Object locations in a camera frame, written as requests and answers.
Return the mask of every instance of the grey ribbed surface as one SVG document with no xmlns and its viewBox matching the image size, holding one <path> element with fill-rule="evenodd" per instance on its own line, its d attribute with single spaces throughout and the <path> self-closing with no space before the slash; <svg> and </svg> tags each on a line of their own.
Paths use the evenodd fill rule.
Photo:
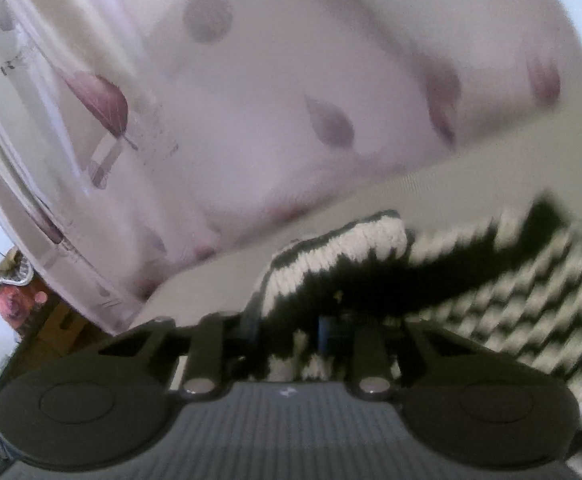
<svg viewBox="0 0 582 480">
<path fill-rule="evenodd" d="M 0 476 L 58 478 L 577 480 L 557 463 L 484 472 L 449 462 L 414 440 L 390 405 L 354 399 L 338 383 L 239 383 L 220 400 L 191 404 L 156 446 L 123 464 L 57 473 L 16 463 Z"/>
</svg>

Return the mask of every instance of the black plastic part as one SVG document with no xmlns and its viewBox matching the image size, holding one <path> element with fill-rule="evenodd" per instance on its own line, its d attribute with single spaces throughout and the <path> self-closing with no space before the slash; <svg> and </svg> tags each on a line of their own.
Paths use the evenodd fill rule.
<svg viewBox="0 0 582 480">
<path fill-rule="evenodd" d="M 353 354 L 353 339 L 356 330 L 366 324 L 377 324 L 369 317 L 352 316 L 347 320 L 322 316 L 318 321 L 318 352 L 324 356 L 345 356 Z M 400 326 L 377 326 L 385 343 L 386 353 L 395 355 L 401 348 L 404 334 Z"/>
<path fill-rule="evenodd" d="M 363 399 L 386 400 L 391 396 L 391 365 L 386 354 L 385 340 L 376 323 L 364 324 L 354 333 L 350 375 L 354 391 Z M 360 384 L 370 378 L 386 381 L 388 388 L 380 392 L 364 391 Z"/>
<path fill-rule="evenodd" d="M 431 323 L 405 323 L 399 364 L 412 386 L 402 415 L 427 446 L 481 468 L 562 460 L 578 403 L 561 381 Z"/>
<path fill-rule="evenodd" d="M 0 393 L 0 438 L 16 457 L 63 470 L 123 460 L 167 423 L 173 322 L 152 322 L 21 376 Z"/>
<path fill-rule="evenodd" d="M 200 320 L 194 328 L 189 357 L 180 386 L 188 381 L 206 379 L 218 389 L 223 380 L 223 345 L 225 319 L 221 314 L 211 314 Z"/>
</svg>

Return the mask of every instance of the black and white blanket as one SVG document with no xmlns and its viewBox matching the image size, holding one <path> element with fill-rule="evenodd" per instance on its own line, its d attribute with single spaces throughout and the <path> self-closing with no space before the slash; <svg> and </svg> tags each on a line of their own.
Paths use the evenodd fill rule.
<svg viewBox="0 0 582 480">
<path fill-rule="evenodd" d="M 247 309 L 261 311 L 252 377 L 342 377 L 317 352 L 319 316 L 364 310 L 382 323 L 430 319 L 564 380 L 582 419 L 582 222 L 543 197 L 526 215 L 434 234 L 380 212 L 273 256 Z M 400 370 L 392 368 L 396 381 Z M 570 465 L 582 474 L 581 428 Z"/>
</svg>

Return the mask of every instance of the knitted blanket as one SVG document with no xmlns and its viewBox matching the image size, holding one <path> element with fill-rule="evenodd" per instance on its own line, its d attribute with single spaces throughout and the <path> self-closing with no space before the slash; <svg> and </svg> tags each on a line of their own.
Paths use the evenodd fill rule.
<svg viewBox="0 0 582 480">
<path fill-rule="evenodd" d="M 582 222 L 549 197 L 435 234 L 385 211 L 297 240 L 273 256 L 249 311 L 261 313 L 252 378 L 343 378 L 345 363 L 317 352 L 318 319 L 363 311 L 384 324 L 434 320 L 558 377 L 582 418 Z M 391 371 L 399 383 L 397 361 Z M 582 475 L 582 420 L 569 464 Z"/>
</svg>

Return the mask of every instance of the round pad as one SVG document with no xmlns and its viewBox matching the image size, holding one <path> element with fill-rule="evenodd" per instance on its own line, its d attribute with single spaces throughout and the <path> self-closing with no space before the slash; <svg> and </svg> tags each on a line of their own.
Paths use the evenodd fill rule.
<svg viewBox="0 0 582 480">
<path fill-rule="evenodd" d="M 402 413 L 427 446 L 490 469 L 560 460 L 578 427 L 564 384 L 487 354 L 440 360 L 407 390 Z"/>
<path fill-rule="evenodd" d="M 27 462 L 89 469 L 124 460 L 167 423 L 164 386 L 133 360 L 95 354 L 36 370 L 0 392 L 0 436 Z"/>
<path fill-rule="evenodd" d="M 115 406 L 113 391 L 95 383 L 65 383 L 42 394 L 40 410 L 63 424 L 87 424 L 105 416 Z"/>
</svg>

